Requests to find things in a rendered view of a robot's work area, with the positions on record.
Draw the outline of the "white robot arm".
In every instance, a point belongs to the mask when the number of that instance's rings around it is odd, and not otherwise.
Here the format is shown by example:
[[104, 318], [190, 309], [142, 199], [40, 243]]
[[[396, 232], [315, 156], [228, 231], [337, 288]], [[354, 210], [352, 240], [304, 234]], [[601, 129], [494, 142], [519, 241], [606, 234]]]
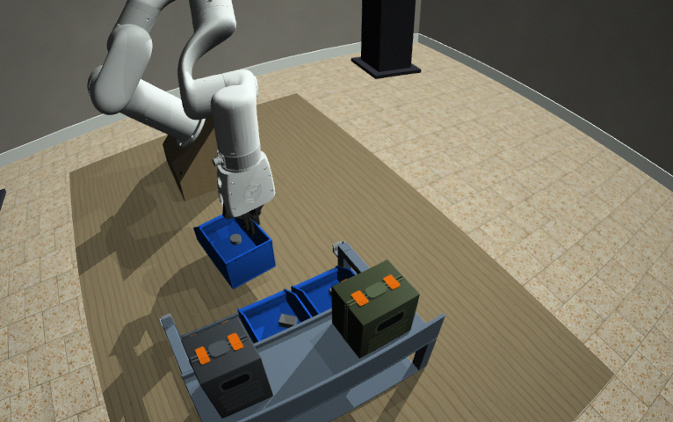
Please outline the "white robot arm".
[[196, 61], [235, 31], [231, 0], [189, 0], [194, 34], [177, 66], [181, 99], [141, 80], [152, 53], [148, 33], [173, 1], [127, 0], [107, 41], [110, 53], [89, 76], [92, 104], [103, 114], [122, 113], [175, 137], [182, 148], [196, 140], [205, 119], [213, 116], [218, 147], [213, 165], [247, 169], [261, 158], [256, 77], [241, 69], [192, 80]]

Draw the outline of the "black case with orange latches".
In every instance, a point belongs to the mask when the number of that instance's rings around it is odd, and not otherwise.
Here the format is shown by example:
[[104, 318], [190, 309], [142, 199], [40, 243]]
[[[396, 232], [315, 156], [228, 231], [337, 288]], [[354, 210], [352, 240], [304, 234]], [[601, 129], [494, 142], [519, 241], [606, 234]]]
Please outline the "black case with orange latches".
[[181, 342], [222, 418], [273, 397], [262, 359], [238, 316]]

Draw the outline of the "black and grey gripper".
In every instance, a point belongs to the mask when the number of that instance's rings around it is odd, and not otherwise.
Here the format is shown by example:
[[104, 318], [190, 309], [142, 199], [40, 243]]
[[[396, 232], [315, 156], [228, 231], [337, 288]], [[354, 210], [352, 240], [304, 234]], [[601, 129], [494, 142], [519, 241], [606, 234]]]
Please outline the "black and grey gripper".
[[263, 205], [275, 196], [271, 168], [265, 153], [261, 151], [260, 160], [244, 170], [229, 170], [218, 165], [217, 185], [224, 218], [242, 219], [244, 229], [254, 235], [253, 220], [260, 225], [259, 216]]

